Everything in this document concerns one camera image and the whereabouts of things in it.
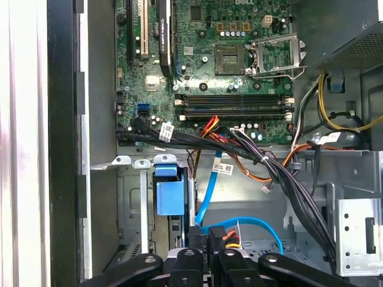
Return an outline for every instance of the cable tie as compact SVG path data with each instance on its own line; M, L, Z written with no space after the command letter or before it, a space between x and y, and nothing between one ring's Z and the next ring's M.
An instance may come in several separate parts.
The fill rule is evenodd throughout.
M269 157L268 156L264 156L263 158L261 158L261 163L263 163L265 160L268 160L269 159Z

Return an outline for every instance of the green circuit board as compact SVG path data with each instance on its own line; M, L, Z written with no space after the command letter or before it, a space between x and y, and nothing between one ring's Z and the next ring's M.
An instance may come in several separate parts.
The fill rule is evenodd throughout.
M133 3L134 37L141 35L141 1L147 0ZM173 45L175 67L172 78L164 77L159 65L159 20L156 1L159 0L148 2L148 57L135 53L133 62L129 63L129 49L135 52L141 48L141 43L134 41L134 47L129 47L128 37L131 35L127 26L116 21L118 128L129 127L131 118L137 115L137 104L149 103L150 112L147 118L155 129L160 129L162 121L170 121L178 130L198 134L209 118L205 122L181 121L178 107L174 103L177 94L201 98L208 95L223 97L225 95L235 97L240 94L292 95L292 83L289 78L257 80L245 74L245 68L253 61L245 49L250 41L290 33L287 17L290 9L288 0L174 0L172 40L175 44ZM116 19L126 14L126 3L126 0L116 0ZM264 28L262 21L265 15L271 15L275 19L286 19L286 27ZM227 56L225 51L227 47L237 47L240 59ZM266 69L288 65L289 43L270 46L270 49L265 50L263 58ZM233 72L220 70L216 65L219 60L234 63L239 61L238 67L233 65L234 69L238 70ZM201 83L207 86L206 90L201 90ZM265 107L253 108L262 110ZM221 124L227 127L241 127L241 125L243 127L245 124L245 132L253 136L259 144L288 144L290 141L285 119L233 118L223 119Z

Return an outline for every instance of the motherboard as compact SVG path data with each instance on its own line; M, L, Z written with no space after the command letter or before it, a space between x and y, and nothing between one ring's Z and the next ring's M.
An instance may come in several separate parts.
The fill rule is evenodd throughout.
M116 0L115 19L118 129L140 115L198 135L218 115L258 144L291 141L292 81L279 71L291 43L264 42L290 35L288 0Z

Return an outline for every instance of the ram slot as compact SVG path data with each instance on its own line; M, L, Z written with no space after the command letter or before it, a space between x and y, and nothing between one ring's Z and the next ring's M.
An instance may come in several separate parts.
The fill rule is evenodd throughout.
M188 107L208 107L208 106L279 106L283 105L283 98L278 95L250 95L236 94L227 95L208 95L208 96L183 96L179 104Z
M160 67L166 78L173 76L171 54L171 0L159 0Z
M180 113L180 121L206 120L212 115L218 115L221 119L252 118L280 120L285 117L283 109L183 109Z
M126 0L126 53L127 64L134 67L134 1Z
M141 0L141 56L149 57L149 11L148 0Z

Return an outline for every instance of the black wire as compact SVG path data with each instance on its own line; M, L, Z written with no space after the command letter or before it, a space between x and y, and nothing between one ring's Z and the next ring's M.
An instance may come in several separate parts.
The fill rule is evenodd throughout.
M350 116L350 113L349 112L335 112L335 113L332 113L330 116L329 116L329 119L330 120L333 120L337 117L349 117ZM359 125L359 126L363 126L363 122L361 121L360 117L358 117L357 115L353 116L352 117L353 120L355 120L355 122ZM314 127L310 127L309 129L306 129L303 131L302 135L307 135L308 133L311 133L313 132L314 130L317 130L319 129L321 126L323 126L323 123L320 122L319 124L317 124L316 126Z

